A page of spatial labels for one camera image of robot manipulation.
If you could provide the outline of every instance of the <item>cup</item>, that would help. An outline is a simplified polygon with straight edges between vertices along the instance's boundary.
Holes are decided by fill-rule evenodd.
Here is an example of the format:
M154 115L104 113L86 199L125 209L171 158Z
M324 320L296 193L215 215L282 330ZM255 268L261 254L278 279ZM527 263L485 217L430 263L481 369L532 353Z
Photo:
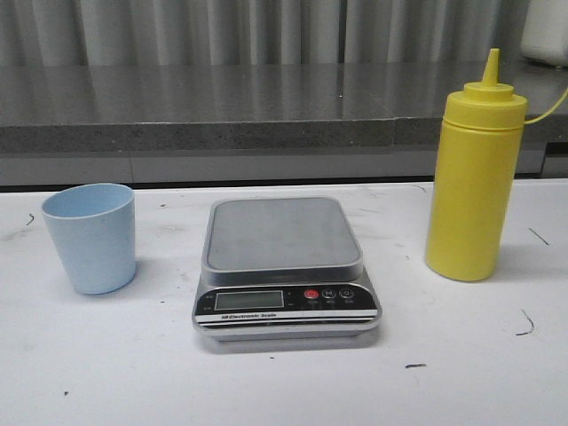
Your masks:
M75 291L99 295L128 284L136 271L134 191L91 184L55 193L43 218Z

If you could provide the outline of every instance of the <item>gray curtain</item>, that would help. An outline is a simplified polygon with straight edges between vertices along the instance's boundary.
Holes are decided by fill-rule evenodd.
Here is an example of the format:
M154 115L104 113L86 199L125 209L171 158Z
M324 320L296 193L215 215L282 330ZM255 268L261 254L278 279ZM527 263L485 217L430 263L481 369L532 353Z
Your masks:
M519 56L528 0L0 0L0 66Z

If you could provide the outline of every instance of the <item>electronic scale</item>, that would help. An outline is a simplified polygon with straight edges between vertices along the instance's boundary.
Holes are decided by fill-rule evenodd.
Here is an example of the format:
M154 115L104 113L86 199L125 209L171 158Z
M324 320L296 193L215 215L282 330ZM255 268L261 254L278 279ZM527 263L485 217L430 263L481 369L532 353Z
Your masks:
M219 341L356 335L383 310L338 201L211 208L193 324Z

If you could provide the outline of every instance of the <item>yellow squeeze bottle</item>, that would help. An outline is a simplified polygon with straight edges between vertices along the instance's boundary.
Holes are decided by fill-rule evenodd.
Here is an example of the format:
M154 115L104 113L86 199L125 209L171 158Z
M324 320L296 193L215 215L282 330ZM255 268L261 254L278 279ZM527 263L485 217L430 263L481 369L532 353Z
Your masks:
M489 277L499 255L527 100L498 74L491 49L482 81L447 98L425 260L454 280Z

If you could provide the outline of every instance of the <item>digital display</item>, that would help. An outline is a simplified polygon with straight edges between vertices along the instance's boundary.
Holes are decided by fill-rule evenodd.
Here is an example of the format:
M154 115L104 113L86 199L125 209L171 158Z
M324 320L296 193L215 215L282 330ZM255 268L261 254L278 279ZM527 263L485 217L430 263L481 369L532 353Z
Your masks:
M281 290L273 291L241 291L234 293L217 293L216 311L231 309L281 308L284 299Z

